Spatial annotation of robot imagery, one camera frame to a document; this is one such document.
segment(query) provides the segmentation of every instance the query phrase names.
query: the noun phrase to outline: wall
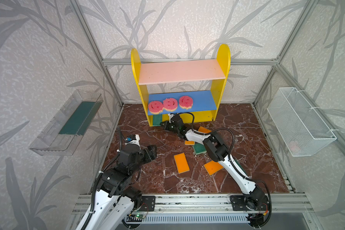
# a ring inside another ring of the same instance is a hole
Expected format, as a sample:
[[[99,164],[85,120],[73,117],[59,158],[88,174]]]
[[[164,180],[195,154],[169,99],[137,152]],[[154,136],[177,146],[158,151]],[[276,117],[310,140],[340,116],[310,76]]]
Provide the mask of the wall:
[[[345,135],[345,1],[319,1],[282,65]],[[335,143],[313,156],[292,157],[267,106],[279,87],[277,73],[257,108],[297,192],[305,192],[325,230],[345,230],[345,156]]]
[[[79,0],[103,58],[276,58],[306,0]],[[109,66],[124,102],[140,97],[131,66]],[[253,102],[270,66],[232,66],[223,102]],[[210,89],[210,81],[149,86],[150,93]]]
[[[76,152],[29,150],[75,89],[104,99]],[[67,1],[0,0],[0,229],[64,229],[119,111]]]

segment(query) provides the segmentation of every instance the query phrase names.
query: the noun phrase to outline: round pink sponge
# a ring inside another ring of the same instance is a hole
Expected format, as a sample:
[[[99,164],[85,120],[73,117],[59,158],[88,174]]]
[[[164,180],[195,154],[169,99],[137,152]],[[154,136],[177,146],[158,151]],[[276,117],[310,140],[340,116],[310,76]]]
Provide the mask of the round pink sponge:
[[[179,106],[181,108],[190,109],[193,106],[193,99],[189,96],[182,96],[179,99]]]
[[[173,112],[178,108],[178,101],[175,98],[166,98],[164,100],[164,109]]]
[[[152,114],[159,114],[164,111],[164,105],[157,100],[148,103],[148,109]]]

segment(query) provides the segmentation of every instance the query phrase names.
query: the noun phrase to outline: white wire mesh basket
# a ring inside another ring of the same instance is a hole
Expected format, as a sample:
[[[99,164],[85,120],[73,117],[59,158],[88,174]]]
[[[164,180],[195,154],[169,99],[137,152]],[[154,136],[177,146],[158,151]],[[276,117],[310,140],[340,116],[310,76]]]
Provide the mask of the white wire mesh basket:
[[[294,87],[279,88],[267,111],[293,156],[311,156],[336,140],[315,108]]]

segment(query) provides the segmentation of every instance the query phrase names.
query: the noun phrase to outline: green sponge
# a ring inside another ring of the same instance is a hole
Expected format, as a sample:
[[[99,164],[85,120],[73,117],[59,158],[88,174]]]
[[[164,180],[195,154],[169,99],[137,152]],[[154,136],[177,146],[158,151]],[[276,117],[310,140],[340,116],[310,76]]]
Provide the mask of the green sponge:
[[[193,149],[194,149],[194,153],[196,155],[203,154],[203,153],[207,152],[205,146],[202,144],[199,144],[199,143],[196,143],[195,145],[193,145]]]
[[[162,114],[153,115],[152,126],[160,126],[162,122]]]

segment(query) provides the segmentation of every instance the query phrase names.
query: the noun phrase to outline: brown marble tabletop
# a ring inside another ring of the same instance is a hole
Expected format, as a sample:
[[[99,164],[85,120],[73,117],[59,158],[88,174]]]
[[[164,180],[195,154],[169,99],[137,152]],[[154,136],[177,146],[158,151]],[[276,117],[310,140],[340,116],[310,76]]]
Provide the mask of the brown marble tabletop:
[[[143,193],[241,193],[239,186],[225,169],[210,176],[203,165],[211,159],[207,154],[195,155],[192,146],[184,145],[184,140],[161,127],[149,127],[142,104],[126,104],[119,120],[124,134],[139,134],[140,145],[157,146],[157,158],[142,166],[139,180],[133,185]],[[271,153],[258,120],[250,104],[221,104],[216,121],[195,123],[214,130],[229,128],[235,135],[232,155],[236,157],[247,175],[267,183],[271,193],[288,192],[284,179]],[[219,131],[227,145],[231,135]],[[110,145],[104,166],[116,155],[119,147],[117,132]],[[185,153],[190,170],[178,173],[174,155]]]

